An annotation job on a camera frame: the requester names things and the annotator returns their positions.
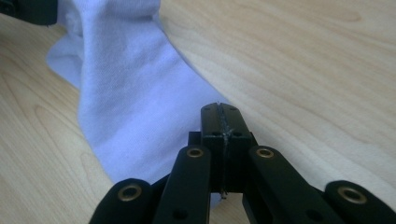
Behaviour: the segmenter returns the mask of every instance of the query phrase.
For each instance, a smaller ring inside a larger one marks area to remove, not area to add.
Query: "black object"
[[[57,21],[57,0],[0,0],[0,13],[37,25]]]
[[[243,193],[250,223],[396,223],[368,190],[334,181],[311,187],[275,149],[258,146],[239,110],[212,104],[189,135],[170,175],[154,185],[128,179],[99,203],[91,224],[207,223],[209,193]]]

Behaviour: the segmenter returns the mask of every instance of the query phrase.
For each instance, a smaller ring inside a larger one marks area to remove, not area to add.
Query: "table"
[[[396,3],[163,0],[170,40],[313,186],[358,183],[396,209]],[[64,34],[0,15],[0,223],[87,223],[113,185],[46,54]],[[247,223],[241,195],[210,223]]]

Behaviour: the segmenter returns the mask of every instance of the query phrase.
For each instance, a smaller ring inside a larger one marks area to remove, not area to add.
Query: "cloth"
[[[169,174],[200,108],[225,102],[161,29],[159,0],[60,0],[49,67],[80,90],[78,122],[113,182]]]

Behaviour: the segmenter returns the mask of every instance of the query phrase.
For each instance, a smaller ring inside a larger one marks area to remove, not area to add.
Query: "light blue towel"
[[[225,102],[161,30],[159,0],[60,0],[68,33],[48,55],[80,90],[78,122],[113,182],[167,175],[200,108]]]

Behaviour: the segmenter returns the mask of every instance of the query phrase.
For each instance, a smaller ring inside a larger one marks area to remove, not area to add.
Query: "wooden surface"
[[[306,180],[396,209],[396,3],[163,0],[165,32]],[[87,223],[112,183],[45,56],[64,34],[0,15],[0,223]],[[211,223],[247,223],[232,195]]]

